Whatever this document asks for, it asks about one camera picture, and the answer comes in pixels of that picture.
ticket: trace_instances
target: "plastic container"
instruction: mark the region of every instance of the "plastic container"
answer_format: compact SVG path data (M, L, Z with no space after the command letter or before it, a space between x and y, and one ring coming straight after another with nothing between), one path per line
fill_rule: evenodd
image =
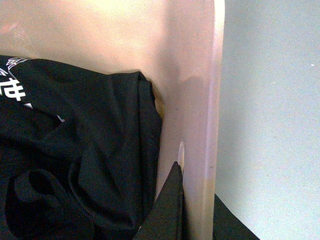
M178 160L191 239L211 240L224 1L0 0L0 10L1 55L153 82L165 106L157 193Z

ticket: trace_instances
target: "black t-shirt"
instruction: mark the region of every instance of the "black t-shirt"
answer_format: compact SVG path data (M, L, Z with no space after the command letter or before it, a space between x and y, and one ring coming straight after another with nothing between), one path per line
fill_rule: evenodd
M55 217L55 226L72 223L95 239L132 238L154 203L162 125L142 73L0 56L0 94L0 234L56 239L28 223L31 213L49 221L54 196L78 215Z

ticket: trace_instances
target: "white graphic print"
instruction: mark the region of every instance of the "white graphic print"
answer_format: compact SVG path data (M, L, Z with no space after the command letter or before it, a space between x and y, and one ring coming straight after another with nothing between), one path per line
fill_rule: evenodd
M14 79L16 79L16 77L10 72L10 69L28 60L30 60L30 58L21 58L21 57L12 57L8 60L8 62L6 63L6 66L8 66L8 72Z
M31 106L31 103L26 103L26 104L23 104L25 105L26 107L30 108L30 109L34 109L32 106Z
M20 82L17 80L17 78L12 74L10 69L12 69L14 66L16 66L19 63L23 63L25 61L29 60L29 58L21 58L21 57L12 57L8 60L6 63L6 66L8 66L8 70L5 71L2 68L0 68L0 75L6 77L7 75L11 75L7 81L0 82L0 96L3 94L11 99L16 99L17 102L21 101L21 97L25 97L26 93L23 92L24 87L20 84ZM31 103L24 104L28 108L33 108Z
M2 68L0 68L0 75L2 76L7 76L9 73L7 73L5 70L3 70Z
M11 99L16 99L18 102L21 101L21 97L26 96L24 92L20 92L20 90L23 90L24 88L22 86L17 86L20 82L16 79L9 78L9 81L0 82L0 95L2 96L2 90L1 87L4 87L4 94Z

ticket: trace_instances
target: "container wall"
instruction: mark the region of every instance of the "container wall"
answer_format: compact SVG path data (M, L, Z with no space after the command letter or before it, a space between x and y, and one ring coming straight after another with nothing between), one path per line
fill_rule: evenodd
M2 55L152 80L165 105L157 192L179 161L192 239L212 239L224 1L2 0L0 9Z

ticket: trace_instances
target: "light blue wall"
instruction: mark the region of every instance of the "light blue wall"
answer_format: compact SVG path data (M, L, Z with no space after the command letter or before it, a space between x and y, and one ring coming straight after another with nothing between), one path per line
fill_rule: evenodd
M225 7L216 194L261 240L320 240L320 1Z

